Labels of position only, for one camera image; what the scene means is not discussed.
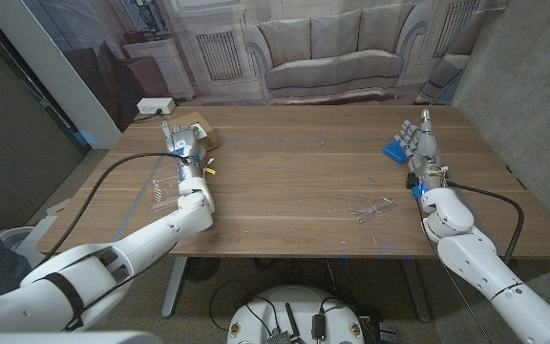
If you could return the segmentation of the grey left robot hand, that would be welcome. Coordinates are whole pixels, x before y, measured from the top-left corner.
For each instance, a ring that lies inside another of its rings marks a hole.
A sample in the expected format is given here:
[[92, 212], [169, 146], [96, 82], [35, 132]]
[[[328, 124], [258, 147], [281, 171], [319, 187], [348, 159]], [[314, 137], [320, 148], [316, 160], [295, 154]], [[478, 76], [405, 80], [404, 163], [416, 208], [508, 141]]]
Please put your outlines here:
[[181, 126], [176, 123], [173, 128], [164, 118], [161, 128], [165, 136], [167, 151], [185, 158], [194, 157], [203, 160], [206, 154], [204, 146], [197, 139], [197, 129], [191, 126]]

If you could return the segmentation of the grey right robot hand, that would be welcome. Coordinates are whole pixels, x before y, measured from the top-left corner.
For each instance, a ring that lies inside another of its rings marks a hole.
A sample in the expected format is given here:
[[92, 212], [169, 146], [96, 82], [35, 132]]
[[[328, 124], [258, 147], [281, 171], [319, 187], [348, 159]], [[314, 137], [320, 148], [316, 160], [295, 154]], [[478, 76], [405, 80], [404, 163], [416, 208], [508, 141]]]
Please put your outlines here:
[[432, 124], [430, 111], [424, 108], [420, 116], [420, 126], [405, 120], [402, 124], [402, 129], [399, 135], [395, 135], [394, 139], [403, 149], [408, 158], [408, 166], [413, 172], [426, 159], [435, 158], [435, 161], [441, 165], [442, 159], [440, 151], [436, 144], [435, 136], [432, 134]]

